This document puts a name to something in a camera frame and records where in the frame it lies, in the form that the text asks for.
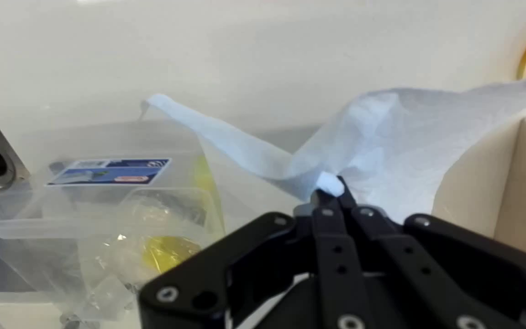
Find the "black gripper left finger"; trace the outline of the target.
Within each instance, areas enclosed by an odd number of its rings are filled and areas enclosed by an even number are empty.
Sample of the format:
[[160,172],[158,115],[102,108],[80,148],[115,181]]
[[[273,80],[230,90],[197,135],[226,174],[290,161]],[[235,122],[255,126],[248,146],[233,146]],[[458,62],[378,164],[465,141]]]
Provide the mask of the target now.
[[266,212],[146,283],[138,292],[142,329],[228,329],[312,276],[317,325],[367,323],[356,247],[347,232],[356,201],[348,192],[314,196],[297,214]]

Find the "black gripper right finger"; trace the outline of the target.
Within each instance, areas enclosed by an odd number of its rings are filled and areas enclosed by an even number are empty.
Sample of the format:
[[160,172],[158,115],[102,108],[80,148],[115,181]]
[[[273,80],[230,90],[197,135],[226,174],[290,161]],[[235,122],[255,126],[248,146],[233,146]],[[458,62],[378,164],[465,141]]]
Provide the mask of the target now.
[[392,285],[409,329],[526,329],[526,252],[429,214],[398,225],[348,186],[337,203],[361,269]]

